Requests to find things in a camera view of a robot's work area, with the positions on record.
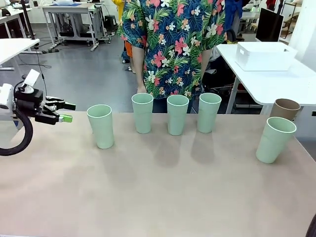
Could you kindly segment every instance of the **black screen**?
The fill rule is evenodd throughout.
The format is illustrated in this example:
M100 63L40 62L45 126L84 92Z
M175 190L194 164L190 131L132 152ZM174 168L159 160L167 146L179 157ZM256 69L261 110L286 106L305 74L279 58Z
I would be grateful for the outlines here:
M256 38L261 42L278 42L282 24L283 16L262 8Z

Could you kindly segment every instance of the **white plastic bin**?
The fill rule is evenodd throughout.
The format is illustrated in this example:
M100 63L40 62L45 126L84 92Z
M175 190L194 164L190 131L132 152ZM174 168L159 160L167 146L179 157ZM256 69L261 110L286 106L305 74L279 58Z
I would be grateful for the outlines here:
M287 71L296 53L281 42L239 42L236 63L244 71Z

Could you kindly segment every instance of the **green cup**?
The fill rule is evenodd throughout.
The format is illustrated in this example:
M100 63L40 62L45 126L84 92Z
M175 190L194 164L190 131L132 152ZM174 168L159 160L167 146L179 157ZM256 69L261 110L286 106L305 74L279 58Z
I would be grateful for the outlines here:
M147 93L138 93L132 96L136 131L149 133L152 130L154 98Z
M183 95L171 95L167 98L168 132L179 136L186 122L189 99Z
M197 129L202 133L212 131L222 98L213 93L199 96Z
M87 110L94 139L100 149L113 146L112 109L108 105L94 105Z
M280 117L268 118L256 152L258 160L267 164L273 163L295 131L296 126L290 120Z

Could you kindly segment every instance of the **cup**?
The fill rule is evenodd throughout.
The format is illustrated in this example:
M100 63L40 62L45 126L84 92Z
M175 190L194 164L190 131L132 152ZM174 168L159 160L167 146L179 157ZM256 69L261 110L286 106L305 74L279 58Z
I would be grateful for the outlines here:
M263 163L273 163L296 131L295 124L285 118L267 119L256 157Z
M108 105L94 105L87 110L94 139L100 149L114 143L112 109Z
M149 133L152 130L154 98L147 93L138 93L132 96L136 131Z
M202 133L212 131L222 98L213 93L199 96L197 129Z
M186 122L189 99L183 95L171 95L167 98L168 132L179 136Z
M277 99L273 104L270 117L281 117L292 121L301 106L293 100Z

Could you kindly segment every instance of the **floral shirt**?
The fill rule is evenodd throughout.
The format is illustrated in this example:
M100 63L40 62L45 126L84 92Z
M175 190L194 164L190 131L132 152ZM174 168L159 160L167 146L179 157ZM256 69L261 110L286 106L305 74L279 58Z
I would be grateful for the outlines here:
M202 51L224 41L224 8L224 0L126 0L121 37L145 50L148 93L201 93Z

